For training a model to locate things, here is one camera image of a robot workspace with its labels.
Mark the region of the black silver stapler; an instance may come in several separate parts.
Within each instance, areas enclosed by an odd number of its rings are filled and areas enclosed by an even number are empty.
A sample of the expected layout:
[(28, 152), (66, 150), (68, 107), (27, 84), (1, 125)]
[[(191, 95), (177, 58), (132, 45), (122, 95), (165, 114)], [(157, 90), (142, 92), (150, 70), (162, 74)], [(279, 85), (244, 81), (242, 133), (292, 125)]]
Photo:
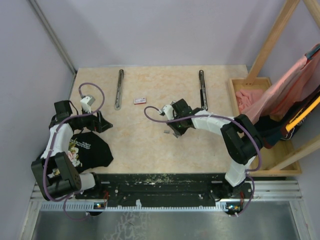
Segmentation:
[(207, 93), (206, 93), (206, 84), (205, 84), (205, 74), (204, 71), (201, 69), (199, 71), (199, 82), (200, 82), (200, 101), (201, 101), (201, 108), (204, 110), (208, 110), (208, 101), (207, 101)]
[(115, 104), (114, 104), (114, 109), (117, 111), (120, 110), (122, 106), (124, 76), (125, 76), (124, 70), (120, 69), (118, 72), (118, 82), (117, 82), (116, 97), (115, 97)]

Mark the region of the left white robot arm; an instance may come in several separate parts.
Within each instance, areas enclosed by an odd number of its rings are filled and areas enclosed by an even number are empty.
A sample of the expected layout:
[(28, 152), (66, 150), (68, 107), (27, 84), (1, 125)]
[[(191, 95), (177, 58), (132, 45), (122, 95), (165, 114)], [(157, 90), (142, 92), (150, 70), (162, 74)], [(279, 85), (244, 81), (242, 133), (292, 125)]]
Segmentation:
[(54, 103), (55, 115), (49, 125), (50, 137), (48, 144), (35, 161), (31, 170), (36, 183), (47, 201), (58, 202), (69, 194), (81, 191), (97, 199), (103, 195), (104, 186), (93, 172), (79, 173), (68, 157), (69, 143), (75, 130), (88, 129), (103, 133), (113, 127), (104, 119), (100, 110), (72, 115), (69, 100)]

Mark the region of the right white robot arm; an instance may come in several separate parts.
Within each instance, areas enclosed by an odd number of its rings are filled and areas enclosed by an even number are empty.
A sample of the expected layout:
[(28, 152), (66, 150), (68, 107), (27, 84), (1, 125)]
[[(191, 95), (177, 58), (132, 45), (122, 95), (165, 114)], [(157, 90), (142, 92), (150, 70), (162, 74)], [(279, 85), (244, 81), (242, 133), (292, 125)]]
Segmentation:
[(192, 109), (183, 98), (165, 105), (161, 115), (167, 117), (167, 125), (177, 136), (182, 136), (189, 128), (222, 136), (231, 158), (229, 170), (225, 174), (226, 183), (223, 185), (227, 197), (235, 198), (241, 192), (240, 184), (245, 180), (255, 157), (259, 160), (255, 170), (260, 168), (263, 139), (246, 115), (226, 117), (199, 107)]

